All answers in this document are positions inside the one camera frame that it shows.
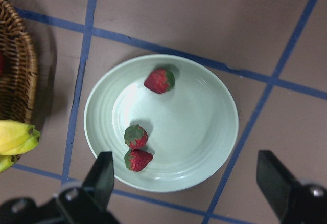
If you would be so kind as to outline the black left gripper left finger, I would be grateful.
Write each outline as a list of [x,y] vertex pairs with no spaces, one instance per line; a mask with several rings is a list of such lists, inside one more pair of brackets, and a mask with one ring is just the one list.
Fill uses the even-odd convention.
[[98,206],[107,209],[114,188],[114,167],[112,152],[101,152],[87,177],[82,188],[91,195]]

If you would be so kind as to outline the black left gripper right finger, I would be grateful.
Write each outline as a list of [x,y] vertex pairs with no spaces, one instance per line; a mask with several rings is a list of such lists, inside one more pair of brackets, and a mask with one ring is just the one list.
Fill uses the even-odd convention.
[[256,182],[278,220],[285,223],[290,218],[301,183],[270,150],[258,152]]

